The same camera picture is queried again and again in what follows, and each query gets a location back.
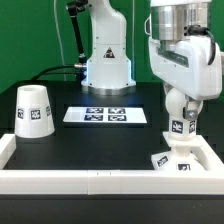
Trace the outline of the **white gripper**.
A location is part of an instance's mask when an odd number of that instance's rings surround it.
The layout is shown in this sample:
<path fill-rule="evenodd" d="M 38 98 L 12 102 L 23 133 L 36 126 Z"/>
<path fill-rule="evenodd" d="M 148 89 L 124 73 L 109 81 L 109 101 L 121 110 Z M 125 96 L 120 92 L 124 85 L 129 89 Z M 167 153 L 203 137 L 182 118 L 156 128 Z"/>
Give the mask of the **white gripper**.
<path fill-rule="evenodd" d="M 208 64 L 211 41 L 208 37 L 190 36 L 175 45 L 175 51 L 163 51 L 158 40 L 149 38 L 149 56 L 154 75 L 188 95 L 183 118 L 198 119 L 203 102 L 217 98 L 222 91 L 222 66 L 219 46 L 215 60 Z"/>

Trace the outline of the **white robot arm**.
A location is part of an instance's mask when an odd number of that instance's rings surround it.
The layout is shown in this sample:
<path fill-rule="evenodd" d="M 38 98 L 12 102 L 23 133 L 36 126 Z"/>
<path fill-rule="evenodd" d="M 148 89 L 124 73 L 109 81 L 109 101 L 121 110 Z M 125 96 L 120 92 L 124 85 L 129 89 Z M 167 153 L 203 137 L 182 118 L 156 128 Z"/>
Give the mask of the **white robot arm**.
<path fill-rule="evenodd" d="M 145 22 L 153 74 L 195 105 L 222 90 L 220 50 L 208 29 L 211 1 L 151 0 Z M 88 8 L 93 50 L 82 85 L 98 94 L 119 94 L 135 84 L 126 56 L 126 19 L 109 0 L 88 0 Z"/>

